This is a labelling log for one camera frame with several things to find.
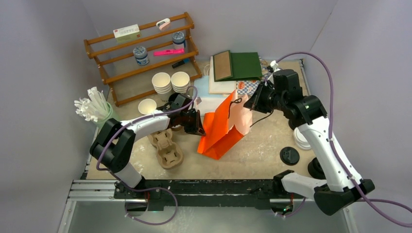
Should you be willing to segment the orange paper bag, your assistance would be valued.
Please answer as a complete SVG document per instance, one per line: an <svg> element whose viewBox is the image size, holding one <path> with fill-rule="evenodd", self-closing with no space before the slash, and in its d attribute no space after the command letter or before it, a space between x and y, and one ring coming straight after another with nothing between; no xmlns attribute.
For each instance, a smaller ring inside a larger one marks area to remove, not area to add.
<svg viewBox="0 0 412 233"><path fill-rule="evenodd" d="M199 154L219 160L250 132L253 111L244 107L249 99L248 95L240 96L233 91L214 112L205 114L205 135L198 144Z"/></svg>

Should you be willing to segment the pulp cup carrier tray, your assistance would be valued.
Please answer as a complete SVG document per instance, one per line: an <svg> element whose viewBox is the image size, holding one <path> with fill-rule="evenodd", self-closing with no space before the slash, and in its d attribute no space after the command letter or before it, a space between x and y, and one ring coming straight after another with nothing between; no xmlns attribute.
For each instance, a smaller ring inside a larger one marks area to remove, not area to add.
<svg viewBox="0 0 412 233"><path fill-rule="evenodd" d="M156 149L156 158L163 169L173 169L180 166L184 160L183 151L172 140L173 131L167 129L148 135L149 142Z"/></svg>

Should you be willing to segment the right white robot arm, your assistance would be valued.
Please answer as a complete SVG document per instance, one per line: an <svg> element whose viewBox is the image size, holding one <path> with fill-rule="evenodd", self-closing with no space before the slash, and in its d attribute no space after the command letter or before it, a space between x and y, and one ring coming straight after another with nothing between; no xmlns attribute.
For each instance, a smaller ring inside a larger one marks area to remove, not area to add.
<svg viewBox="0 0 412 233"><path fill-rule="evenodd" d="M272 81L259 84L243 106L261 113L282 111L306 138L325 175L320 180L284 171L274 176L274 194L283 198L296 193L312 199L324 214L331 216L373 191L374 183L363 179L346 155L335 155L342 148L329 128L331 118L319 98L303 95L298 74L292 69L281 69L271 77Z"/></svg>

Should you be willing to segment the brown paper cup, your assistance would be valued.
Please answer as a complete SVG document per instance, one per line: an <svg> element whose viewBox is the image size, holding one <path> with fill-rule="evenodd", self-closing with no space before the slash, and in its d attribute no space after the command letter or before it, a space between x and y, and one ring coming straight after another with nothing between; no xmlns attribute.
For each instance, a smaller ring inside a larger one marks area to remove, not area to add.
<svg viewBox="0 0 412 233"><path fill-rule="evenodd" d="M144 99L138 104L138 111L143 115L152 114L157 109L157 103L153 99Z"/></svg>

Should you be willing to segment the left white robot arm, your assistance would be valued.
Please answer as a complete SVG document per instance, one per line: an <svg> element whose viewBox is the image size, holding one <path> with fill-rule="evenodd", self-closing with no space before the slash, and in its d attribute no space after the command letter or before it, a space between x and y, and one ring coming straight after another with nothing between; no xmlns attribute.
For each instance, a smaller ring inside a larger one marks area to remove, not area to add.
<svg viewBox="0 0 412 233"><path fill-rule="evenodd" d="M127 121L111 118L100 129L89 153L116 178L126 184L126 193L134 199L145 192L144 177L129 162L133 145L152 133L183 126L185 133L204 136L200 111L191 107L194 99L174 93L153 113Z"/></svg>

